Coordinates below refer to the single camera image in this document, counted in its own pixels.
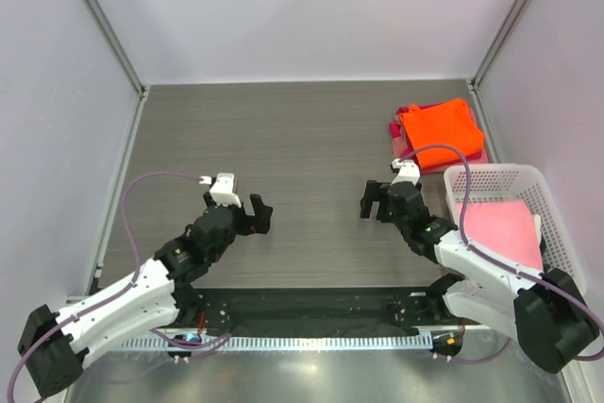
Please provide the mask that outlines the orange t shirt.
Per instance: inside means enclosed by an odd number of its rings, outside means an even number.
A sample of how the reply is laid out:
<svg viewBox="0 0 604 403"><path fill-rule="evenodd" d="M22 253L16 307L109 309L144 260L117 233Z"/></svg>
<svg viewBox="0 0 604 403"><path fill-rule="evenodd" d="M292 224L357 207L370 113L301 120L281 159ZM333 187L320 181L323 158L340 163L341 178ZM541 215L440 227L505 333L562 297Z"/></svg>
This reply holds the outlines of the orange t shirt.
<svg viewBox="0 0 604 403"><path fill-rule="evenodd" d="M421 170L461 160L456 152L438 144L456 148L465 158L484 151L485 135L477 126L473 111L461 98L426 108L410 105L399 114L399 119L413 151L433 145L415 156Z"/></svg>

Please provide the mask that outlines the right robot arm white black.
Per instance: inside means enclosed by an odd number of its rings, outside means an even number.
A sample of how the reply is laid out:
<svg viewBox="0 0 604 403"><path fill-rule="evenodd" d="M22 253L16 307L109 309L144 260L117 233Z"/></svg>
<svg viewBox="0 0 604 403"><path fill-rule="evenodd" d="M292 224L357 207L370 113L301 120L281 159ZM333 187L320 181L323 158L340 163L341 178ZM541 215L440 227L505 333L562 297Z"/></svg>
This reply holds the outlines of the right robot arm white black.
<svg viewBox="0 0 604 403"><path fill-rule="evenodd" d="M574 279L558 268L539 271L471 242L461 225L428 210L421 185L369 180L360 216L377 210L393 224L416 255L449 269L428 288L425 308L436 323L464 318L518 343L542 370L556 374L603 332Z"/></svg>

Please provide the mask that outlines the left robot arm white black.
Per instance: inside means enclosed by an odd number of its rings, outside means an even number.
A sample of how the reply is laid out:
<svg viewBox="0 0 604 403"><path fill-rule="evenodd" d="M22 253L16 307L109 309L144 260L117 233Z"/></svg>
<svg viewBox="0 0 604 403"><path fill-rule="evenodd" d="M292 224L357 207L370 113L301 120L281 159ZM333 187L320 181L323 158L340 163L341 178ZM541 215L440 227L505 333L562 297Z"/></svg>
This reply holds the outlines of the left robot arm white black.
<svg viewBox="0 0 604 403"><path fill-rule="evenodd" d="M173 323L188 327L202 300L193 282L222 258L239 236L266 234L273 208L250 196L253 212L210 202L184 232L117 283L58 311L42 305L25 323L17 350L40 398L74 384L111 349L146 331Z"/></svg>

